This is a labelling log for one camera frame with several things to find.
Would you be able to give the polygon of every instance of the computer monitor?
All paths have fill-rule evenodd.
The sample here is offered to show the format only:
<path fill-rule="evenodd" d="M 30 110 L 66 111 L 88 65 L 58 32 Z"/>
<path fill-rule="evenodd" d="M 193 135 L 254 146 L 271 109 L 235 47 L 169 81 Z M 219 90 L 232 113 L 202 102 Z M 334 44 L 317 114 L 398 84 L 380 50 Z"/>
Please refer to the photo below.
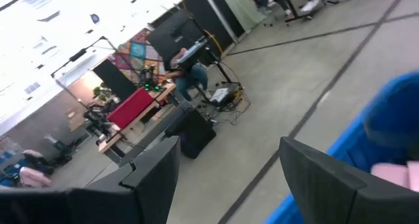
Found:
<path fill-rule="evenodd" d="M 204 34 L 184 10 L 178 10 L 163 21 L 148 36 L 147 40 L 164 61 L 170 60 L 181 48 L 189 48 Z"/>

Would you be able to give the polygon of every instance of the desk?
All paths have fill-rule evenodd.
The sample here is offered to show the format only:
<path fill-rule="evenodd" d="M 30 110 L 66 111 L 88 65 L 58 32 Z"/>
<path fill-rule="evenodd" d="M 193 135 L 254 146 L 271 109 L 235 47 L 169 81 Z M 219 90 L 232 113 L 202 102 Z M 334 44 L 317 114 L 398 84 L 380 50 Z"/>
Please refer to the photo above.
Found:
<path fill-rule="evenodd" d="M 163 92 L 149 92 L 151 97 L 156 98 L 158 102 L 164 100 L 166 97 L 168 101 L 176 106 L 179 105 L 179 102 L 175 99 L 183 99 L 181 95 L 176 90 L 176 85 L 173 83 L 166 84 L 164 86 L 166 89 Z M 117 143 L 124 138 L 124 135 L 130 131 L 130 129 L 135 126 L 150 110 L 154 107 L 159 106 L 159 104 L 154 101 L 149 105 L 143 112 L 141 112 L 126 128 L 120 130 L 117 125 L 112 125 L 112 136 L 113 138 L 109 141 L 103 141 L 99 144 L 99 153 L 105 154 L 113 162 L 119 164 L 122 158 L 125 157 L 125 152 L 117 147 Z"/>

